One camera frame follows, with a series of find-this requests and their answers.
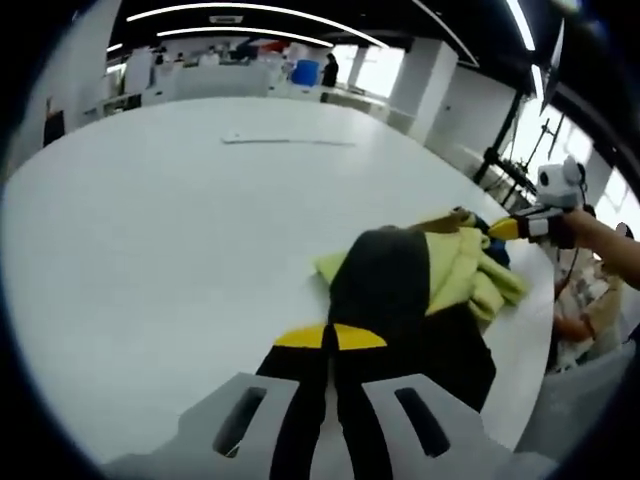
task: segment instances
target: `black and yellow garment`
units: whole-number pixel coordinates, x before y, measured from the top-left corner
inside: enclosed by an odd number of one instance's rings
[[[495,376],[491,353],[466,301],[425,317],[429,266],[424,233],[365,232],[331,282],[328,324],[275,342],[257,374],[300,386],[278,439],[271,478],[308,478],[330,373],[356,479],[392,478],[363,383],[421,373],[480,411]]]

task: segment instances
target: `round table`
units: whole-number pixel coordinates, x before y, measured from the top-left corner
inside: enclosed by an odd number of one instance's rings
[[[457,205],[489,222],[505,214],[352,109],[230,98],[130,111],[53,143],[8,182],[12,324],[46,404],[90,458],[146,453],[183,411],[254,372],[277,336],[324,318],[315,257]],[[485,333],[497,375],[482,418],[514,448],[544,374],[553,270],[526,242],[508,251],[532,289]]]

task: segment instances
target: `yellow cloth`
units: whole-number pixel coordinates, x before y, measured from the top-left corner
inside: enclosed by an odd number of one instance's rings
[[[515,304],[527,293],[525,281],[502,267],[483,251],[486,236],[476,228],[461,227],[455,233],[425,233],[429,247],[430,291],[426,315],[468,302],[482,323],[491,322],[505,302]],[[316,270],[329,284],[347,252],[318,258]]]

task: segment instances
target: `blue container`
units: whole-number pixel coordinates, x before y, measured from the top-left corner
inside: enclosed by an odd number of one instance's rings
[[[313,87],[318,82],[320,64],[313,60],[298,60],[295,70],[291,73],[291,83]]]

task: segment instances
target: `white desk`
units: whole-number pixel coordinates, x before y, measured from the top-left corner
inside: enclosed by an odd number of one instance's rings
[[[357,146],[223,145],[234,130]],[[314,257],[456,205],[488,221],[504,214],[352,109],[244,98],[126,112],[40,151],[6,187],[2,267],[17,339],[92,458],[148,452],[184,410],[255,371],[274,338],[324,317]],[[527,243],[509,252],[533,290],[486,333],[498,373],[482,416],[513,448],[543,377],[553,270]]]

